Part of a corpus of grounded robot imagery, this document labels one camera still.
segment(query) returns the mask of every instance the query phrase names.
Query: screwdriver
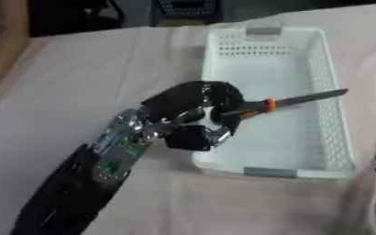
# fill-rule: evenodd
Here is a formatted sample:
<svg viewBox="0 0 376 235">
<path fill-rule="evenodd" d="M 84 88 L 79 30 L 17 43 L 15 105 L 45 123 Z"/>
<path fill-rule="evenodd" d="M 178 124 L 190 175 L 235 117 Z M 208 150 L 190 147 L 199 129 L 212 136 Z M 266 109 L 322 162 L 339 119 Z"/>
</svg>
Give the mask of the screwdriver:
<svg viewBox="0 0 376 235">
<path fill-rule="evenodd" d="M 294 106 L 302 103 L 312 102 L 315 100 L 328 99 L 331 97 L 336 97 L 346 94 L 348 89 L 338 89 L 334 91 L 327 91 L 321 93 L 315 93 L 310 95 L 302 95 L 291 98 L 274 100 L 271 98 L 254 101 L 254 102 L 245 102 L 242 106 L 236 110 L 222 113 L 222 117 L 228 117 L 233 115 L 239 115 L 241 119 L 252 118 L 258 114 L 269 113 L 273 110 L 285 107 L 285 106 Z"/>
</svg>

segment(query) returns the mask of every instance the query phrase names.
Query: white cloth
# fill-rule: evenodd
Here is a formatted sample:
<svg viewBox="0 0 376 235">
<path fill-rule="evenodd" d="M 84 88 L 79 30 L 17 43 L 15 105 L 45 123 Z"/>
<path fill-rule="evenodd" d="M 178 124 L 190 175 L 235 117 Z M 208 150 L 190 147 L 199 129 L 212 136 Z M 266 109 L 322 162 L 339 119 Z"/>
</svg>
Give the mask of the white cloth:
<svg viewBox="0 0 376 235">
<path fill-rule="evenodd" d="M 227 179 L 156 144 L 85 234 L 359 234 L 376 152 L 376 6 L 238 23 L 323 29 L 357 160 L 351 181 Z M 216 25 L 213 27 L 230 27 Z M 206 27 L 131 28 L 35 39 L 0 91 L 0 234 L 41 182 L 117 112 L 201 75 Z"/>
</svg>

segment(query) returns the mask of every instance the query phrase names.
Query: person's arm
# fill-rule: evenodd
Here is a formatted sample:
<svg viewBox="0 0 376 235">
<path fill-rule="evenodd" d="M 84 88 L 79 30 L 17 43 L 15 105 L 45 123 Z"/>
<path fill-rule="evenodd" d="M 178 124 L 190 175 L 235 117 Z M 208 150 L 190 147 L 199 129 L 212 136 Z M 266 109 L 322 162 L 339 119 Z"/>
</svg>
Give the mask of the person's arm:
<svg viewBox="0 0 376 235">
<path fill-rule="evenodd" d="M 0 83 L 28 44 L 28 0 L 0 0 Z"/>
</svg>

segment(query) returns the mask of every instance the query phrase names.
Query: white plastic basket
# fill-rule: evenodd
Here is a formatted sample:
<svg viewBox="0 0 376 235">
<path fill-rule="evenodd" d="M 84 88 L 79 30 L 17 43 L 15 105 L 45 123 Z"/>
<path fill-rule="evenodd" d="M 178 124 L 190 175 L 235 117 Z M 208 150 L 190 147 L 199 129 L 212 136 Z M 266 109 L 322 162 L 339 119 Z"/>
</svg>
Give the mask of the white plastic basket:
<svg viewBox="0 0 376 235">
<path fill-rule="evenodd" d="M 248 101 L 338 88 L 325 34 L 317 28 L 212 30 L 203 80 L 230 82 Z M 225 144 L 193 155 L 205 173 L 301 178 L 346 177 L 352 159 L 338 98 L 245 120 Z"/>
</svg>

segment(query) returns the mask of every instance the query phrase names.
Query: robotic hand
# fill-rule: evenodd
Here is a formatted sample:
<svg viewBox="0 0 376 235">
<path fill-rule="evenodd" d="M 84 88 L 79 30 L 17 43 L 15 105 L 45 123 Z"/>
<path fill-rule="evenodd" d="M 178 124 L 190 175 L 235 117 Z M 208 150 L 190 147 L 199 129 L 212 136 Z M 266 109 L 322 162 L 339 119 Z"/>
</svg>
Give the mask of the robotic hand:
<svg viewBox="0 0 376 235">
<path fill-rule="evenodd" d="M 127 180 L 132 167 L 156 139 L 168 147 L 209 151 L 234 135 L 239 116 L 224 116 L 244 103 L 239 90 L 223 82 L 179 84 L 128 109 L 111 121 L 91 146 L 79 147 L 21 210 L 11 235 L 81 234 Z M 188 125 L 205 117 L 211 130 Z"/>
</svg>

